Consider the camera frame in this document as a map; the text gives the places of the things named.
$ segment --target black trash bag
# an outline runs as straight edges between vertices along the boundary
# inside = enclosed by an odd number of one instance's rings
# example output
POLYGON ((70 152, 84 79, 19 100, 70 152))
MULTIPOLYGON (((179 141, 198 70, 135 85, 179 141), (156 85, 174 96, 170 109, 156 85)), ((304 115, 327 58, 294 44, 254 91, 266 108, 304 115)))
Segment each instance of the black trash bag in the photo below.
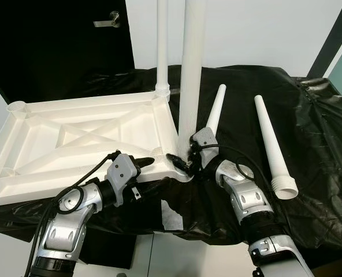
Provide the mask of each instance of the black trash bag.
MULTIPOLYGON (((81 90, 68 97, 151 91, 155 78, 155 69, 115 76, 92 74, 78 86, 81 90)), ((169 83, 172 92, 176 92, 169 105, 177 126, 180 66, 169 67, 169 83)), ((280 68, 203 68, 197 130, 205 126, 220 84, 226 84, 227 89, 217 141, 244 151, 271 180, 254 104, 254 96, 261 94, 299 195, 292 200, 279 200, 256 174, 257 185, 309 266, 330 261, 326 259, 329 253, 333 257, 342 255, 342 96, 327 79, 291 78, 280 68), (316 249, 320 250, 314 257, 316 249)), ((232 161, 237 158, 228 149, 220 149, 220 154, 232 161)), ((147 201, 108 208, 94 215, 88 228, 114 234, 165 231, 161 200, 166 200, 183 217, 184 230, 173 231, 175 235, 213 245, 238 244, 243 240, 229 196, 213 179, 195 178, 182 184, 165 178, 140 184, 140 188, 153 191, 147 201)), ((1 206, 0 233, 30 240, 46 201, 1 206)))

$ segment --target white plastic part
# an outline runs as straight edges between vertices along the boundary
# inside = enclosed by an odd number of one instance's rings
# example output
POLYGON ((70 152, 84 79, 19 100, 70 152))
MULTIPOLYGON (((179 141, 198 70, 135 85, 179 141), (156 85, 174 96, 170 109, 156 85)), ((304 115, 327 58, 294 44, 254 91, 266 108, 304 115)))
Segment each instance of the white plastic part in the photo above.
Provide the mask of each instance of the white plastic part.
POLYGON ((168 83, 168 0, 157 0, 157 83, 155 93, 170 100, 168 83))
MULTIPOLYGON (((152 157, 139 182, 181 182, 165 157, 177 155, 177 132, 166 98, 154 92, 41 103, 12 103, 0 132, 0 205, 53 197, 119 149, 152 157)), ((91 178, 103 180, 111 161, 91 178)))
POLYGON ((206 5, 207 0, 185 0, 178 144, 179 157, 183 160, 188 159, 189 139, 196 130, 206 5))
POLYGON ((213 134, 216 136, 218 121, 220 120, 220 114, 222 109, 222 104, 224 103, 226 85, 222 84, 218 87, 215 101, 213 102, 212 110, 210 116, 208 117, 206 127, 211 128, 213 134))
POLYGON ((298 188, 295 180, 289 175, 262 96, 257 95, 254 97, 254 102, 256 104, 267 159, 269 160, 271 175, 273 177, 271 185, 279 199, 292 199, 298 195, 298 188))

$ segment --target white pole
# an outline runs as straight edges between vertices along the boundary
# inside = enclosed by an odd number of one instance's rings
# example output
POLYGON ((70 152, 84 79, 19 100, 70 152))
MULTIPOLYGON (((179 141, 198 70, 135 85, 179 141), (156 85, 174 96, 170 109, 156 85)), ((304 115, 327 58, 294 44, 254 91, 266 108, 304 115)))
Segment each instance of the white pole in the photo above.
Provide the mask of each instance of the white pole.
POLYGON ((292 199, 298 195, 296 181, 289 175, 262 96, 257 95, 254 97, 254 102, 256 104, 259 125, 273 177, 271 185, 279 199, 292 199))
POLYGON ((211 128, 213 134, 216 136, 218 121, 220 120, 220 114, 222 109, 222 104, 224 102, 226 91, 226 85, 222 84, 218 87, 217 95, 215 101, 213 102, 212 110, 210 116, 208 117, 206 127, 211 128))
POLYGON ((181 64, 179 157, 188 159, 189 139, 195 133, 207 0, 185 0, 184 48, 181 64))
POLYGON ((170 99, 170 85, 168 83, 168 0, 157 0, 157 96, 170 99))

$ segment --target door handle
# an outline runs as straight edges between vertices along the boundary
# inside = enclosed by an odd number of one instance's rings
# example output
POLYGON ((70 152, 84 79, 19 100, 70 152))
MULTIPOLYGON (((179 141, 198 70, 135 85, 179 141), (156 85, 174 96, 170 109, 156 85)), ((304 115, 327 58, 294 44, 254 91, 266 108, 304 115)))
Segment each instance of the door handle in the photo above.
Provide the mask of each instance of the door handle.
POLYGON ((93 21, 95 27, 120 27, 120 13, 113 11, 109 14, 109 20, 93 21))

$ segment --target black door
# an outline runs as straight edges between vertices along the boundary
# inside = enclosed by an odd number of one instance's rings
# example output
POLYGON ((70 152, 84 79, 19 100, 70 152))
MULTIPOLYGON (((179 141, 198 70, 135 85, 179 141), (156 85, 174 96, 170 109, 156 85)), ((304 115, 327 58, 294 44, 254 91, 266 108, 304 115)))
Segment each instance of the black door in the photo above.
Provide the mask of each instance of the black door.
POLYGON ((125 0, 0 1, 0 92, 7 103, 75 97, 90 72, 133 69, 125 0), (120 14, 120 27, 93 21, 120 14))

